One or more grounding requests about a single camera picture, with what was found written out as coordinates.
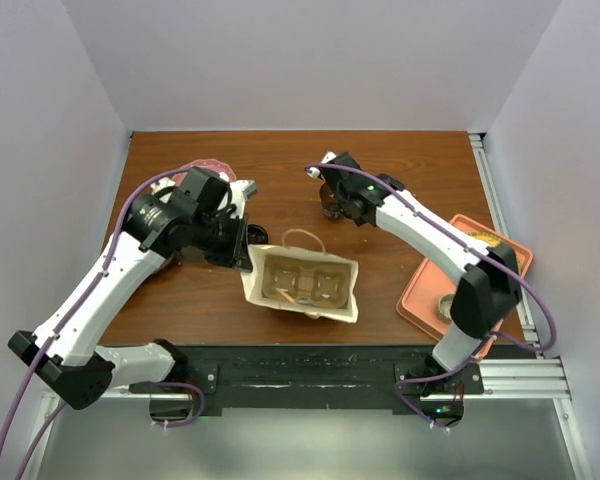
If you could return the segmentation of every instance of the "gray floor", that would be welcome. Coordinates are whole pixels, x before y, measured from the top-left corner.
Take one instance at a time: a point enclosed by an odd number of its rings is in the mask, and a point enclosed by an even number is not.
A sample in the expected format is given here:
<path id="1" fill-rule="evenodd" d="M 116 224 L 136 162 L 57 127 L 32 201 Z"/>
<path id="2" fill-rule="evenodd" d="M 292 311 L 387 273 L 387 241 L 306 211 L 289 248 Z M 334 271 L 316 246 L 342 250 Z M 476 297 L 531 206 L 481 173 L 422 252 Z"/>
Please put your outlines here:
<path id="1" fill-rule="evenodd" d="M 383 411 L 227 410 L 164 432 L 147 400 L 63 412 L 40 479 L 572 479 L 551 401 L 474 401 L 450 435 Z"/>

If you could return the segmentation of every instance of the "wooden table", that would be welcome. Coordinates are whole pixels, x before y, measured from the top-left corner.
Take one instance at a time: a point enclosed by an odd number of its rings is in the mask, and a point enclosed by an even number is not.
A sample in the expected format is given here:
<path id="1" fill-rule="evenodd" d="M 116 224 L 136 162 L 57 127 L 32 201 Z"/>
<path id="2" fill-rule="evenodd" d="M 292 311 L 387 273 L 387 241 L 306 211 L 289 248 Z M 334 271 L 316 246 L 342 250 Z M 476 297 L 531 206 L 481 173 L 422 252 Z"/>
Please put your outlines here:
<path id="1" fill-rule="evenodd" d="M 302 314 L 247 303 L 237 272 L 204 262 L 183 262 L 148 279 L 105 332 L 104 344 L 138 344 L 166 338 L 176 344 L 224 343 L 434 343 L 396 313 L 396 303 L 422 256 L 369 225 L 330 221 L 322 213 L 321 183 L 303 170 L 326 151 L 349 151 L 362 168 L 402 181 L 442 218 L 457 213 L 492 226 L 467 134 L 464 132 L 146 132 L 135 133 L 115 202 L 147 178 L 198 158 L 231 165 L 253 179 L 258 194 L 247 204 L 249 221 L 264 226 L 271 243 L 293 227 L 318 235 L 327 250 L 357 260 L 356 324 L 312 320 Z M 298 246 L 315 249 L 310 239 Z M 504 331 L 523 338 L 517 316 Z"/>

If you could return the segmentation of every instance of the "orange tray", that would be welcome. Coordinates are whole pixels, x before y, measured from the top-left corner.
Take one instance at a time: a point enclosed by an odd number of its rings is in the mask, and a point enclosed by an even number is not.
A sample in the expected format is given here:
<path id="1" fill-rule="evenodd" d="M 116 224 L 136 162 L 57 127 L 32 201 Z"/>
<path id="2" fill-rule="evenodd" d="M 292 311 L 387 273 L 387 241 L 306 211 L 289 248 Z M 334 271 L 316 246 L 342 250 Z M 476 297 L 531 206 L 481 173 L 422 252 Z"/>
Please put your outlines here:
<path id="1" fill-rule="evenodd" d="M 533 260 L 531 250 L 464 215 L 456 215 L 449 223 L 465 233 L 483 232 L 492 237 L 494 242 L 499 239 L 510 245 L 516 253 L 520 274 L 525 276 Z M 438 300 L 442 295 L 455 292 L 455 289 L 456 287 L 442 270 L 429 259 L 425 259 L 400 297 L 398 313 L 425 333 L 440 340 L 449 328 L 449 321 L 438 313 Z M 496 325 L 495 330 L 499 330 L 501 324 L 502 320 Z M 481 356 L 489 351 L 491 343 L 485 346 Z"/>

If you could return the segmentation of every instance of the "white wall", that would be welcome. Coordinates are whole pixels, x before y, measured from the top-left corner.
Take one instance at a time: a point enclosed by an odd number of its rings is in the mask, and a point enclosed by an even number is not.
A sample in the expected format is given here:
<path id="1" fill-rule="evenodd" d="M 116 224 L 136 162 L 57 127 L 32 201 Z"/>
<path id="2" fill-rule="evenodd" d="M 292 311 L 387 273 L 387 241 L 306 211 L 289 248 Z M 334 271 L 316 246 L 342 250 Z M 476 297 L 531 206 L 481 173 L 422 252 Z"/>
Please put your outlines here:
<path id="1" fill-rule="evenodd" d="M 600 0 L 563 0 L 487 135 L 512 234 L 557 317 L 600 479 Z"/>
<path id="2" fill-rule="evenodd" d="M 486 131 L 559 0 L 63 0 L 132 129 Z"/>
<path id="3" fill-rule="evenodd" d="M 25 368 L 7 349 L 46 319 L 100 248 L 127 135 L 58 0 L 0 0 L 0 425 Z M 37 413 L 30 395 L 0 478 Z"/>

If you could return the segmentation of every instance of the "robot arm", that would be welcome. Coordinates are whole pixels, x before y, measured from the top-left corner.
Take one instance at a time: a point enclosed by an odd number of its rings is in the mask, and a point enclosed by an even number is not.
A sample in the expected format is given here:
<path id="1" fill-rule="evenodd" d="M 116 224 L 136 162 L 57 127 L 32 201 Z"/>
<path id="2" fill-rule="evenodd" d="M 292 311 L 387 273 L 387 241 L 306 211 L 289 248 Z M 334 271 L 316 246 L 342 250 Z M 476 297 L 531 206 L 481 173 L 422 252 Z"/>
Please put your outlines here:
<path id="1" fill-rule="evenodd" d="M 171 180 L 155 184 L 152 194 L 140 195 L 131 204 L 106 271 L 113 236 L 64 304 L 35 332 L 17 332 L 10 349 L 31 364 L 47 339 L 54 338 L 36 373 L 74 409 L 89 406 L 115 386 L 183 380 L 186 357 L 164 340 L 123 348 L 97 342 L 142 282 L 183 248 L 203 250 L 213 265 L 250 271 L 245 204 L 255 193 L 252 181 L 227 183 L 199 168 L 191 169 L 179 186 Z M 58 323 L 78 303 L 56 334 Z"/>
<path id="2" fill-rule="evenodd" d="M 401 238 L 429 257 L 457 286 L 451 327 L 433 349 L 424 373 L 436 375 L 462 365 L 521 298 L 518 284 L 480 261 L 469 248 L 517 271 L 515 252 L 504 243 L 492 248 L 466 235 L 427 210 L 400 182 L 385 174 L 378 175 L 379 180 L 402 197 L 401 201 L 373 179 L 357 174 L 360 166 L 348 153 L 328 153 L 321 165 L 324 167 L 312 167 L 309 175 L 326 181 L 345 217 L 358 226 L 369 223 Z"/>

